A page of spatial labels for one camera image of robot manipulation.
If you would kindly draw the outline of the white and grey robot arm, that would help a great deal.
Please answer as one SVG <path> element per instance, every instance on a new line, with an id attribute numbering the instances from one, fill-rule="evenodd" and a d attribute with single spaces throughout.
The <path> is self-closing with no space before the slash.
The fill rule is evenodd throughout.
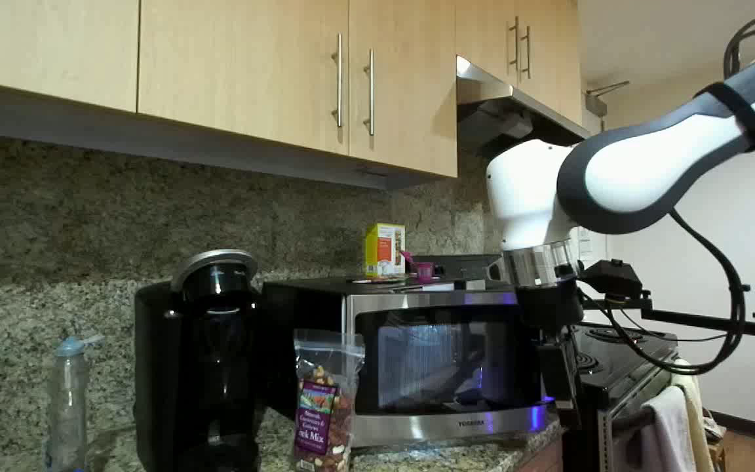
<path id="1" fill-rule="evenodd" d="M 571 148 L 531 139 L 489 162 L 507 273 L 519 309 L 543 334 L 541 374 L 561 417 L 581 412 L 571 324 L 583 321 L 583 308 L 569 231 L 643 231 L 742 153 L 755 153 L 755 62 L 663 119 Z"/>

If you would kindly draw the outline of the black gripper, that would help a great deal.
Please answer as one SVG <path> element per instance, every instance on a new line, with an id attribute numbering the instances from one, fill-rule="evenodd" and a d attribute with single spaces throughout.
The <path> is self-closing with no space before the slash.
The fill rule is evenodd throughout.
<path id="1" fill-rule="evenodd" d="M 558 286 L 519 290 L 524 324 L 541 334 L 541 371 L 548 396 L 558 412 L 575 410 L 571 374 L 578 355 L 571 325 L 583 321 L 581 295 L 571 280 Z"/>

